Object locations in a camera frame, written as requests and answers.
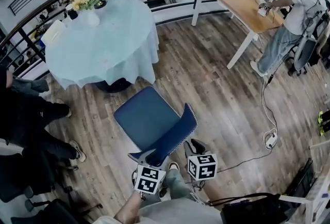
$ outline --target white vase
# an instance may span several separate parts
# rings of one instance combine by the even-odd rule
[[[87,23],[90,27],[95,28],[99,26],[100,24],[100,18],[98,15],[95,13],[94,9],[88,9],[86,10],[87,13]]]

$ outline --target white cable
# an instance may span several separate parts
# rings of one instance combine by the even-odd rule
[[[263,50],[263,44],[262,44],[262,41],[261,41],[261,38],[260,37],[259,37],[259,40],[260,40],[261,47],[262,47],[262,50]],[[272,128],[271,130],[265,132],[263,134],[263,136],[262,136],[263,144],[264,144],[265,148],[268,149],[268,147],[266,146],[266,135],[269,135],[270,133],[273,132],[273,130],[275,130],[275,133],[278,136],[278,130],[277,130],[276,123],[273,122],[273,120],[271,120],[271,118],[268,116],[268,112],[267,112],[267,109],[266,109],[266,106],[265,106],[265,103],[266,103],[265,94],[264,94],[265,88],[266,88],[266,78],[264,77],[263,78],[262,91],[261,91],[261,104],[262,104],[262,107],[263,107],[263,110],[264,110],[264,112],[266,114],[267,119],[274,125],[274,128]]]

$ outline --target black pants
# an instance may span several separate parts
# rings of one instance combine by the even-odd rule
[[[330,131],[330,122],[325,123],[326,121],[330,120],[330,110],[322,114],[322,120],[323,120],[323,130],[324,132]]]
[[[70,144],[53,137],[44,129],[53,120],[65,117],[69,113],[67,105],[51,103],[38,97],[34,100],[33,109],[29,113],[26,132],[14,136],[11,143],[22,148],[37,147],[58,158],[76,159],[77,152]]]

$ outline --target light blue tablecloth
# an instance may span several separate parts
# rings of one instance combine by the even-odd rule
[[[134,83],[138,76],[155,81],[159,41],[149,7],[139,0],[107,1],[95,11],[98,27],[89,27],[80,12],[65,20],[66,30],[46,47],[47,66],[64,89],[100,81],[111,85],[120,78]]]

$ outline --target white box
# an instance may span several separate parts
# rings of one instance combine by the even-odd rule
[[[218,159],[215,154],[188,157],[188,173],[195,180],[209,180],[216,177]]]
[[[154,195],[161,187],[166,172],[151,167],[138,165],[137,179],[134,189],[146,194]]]

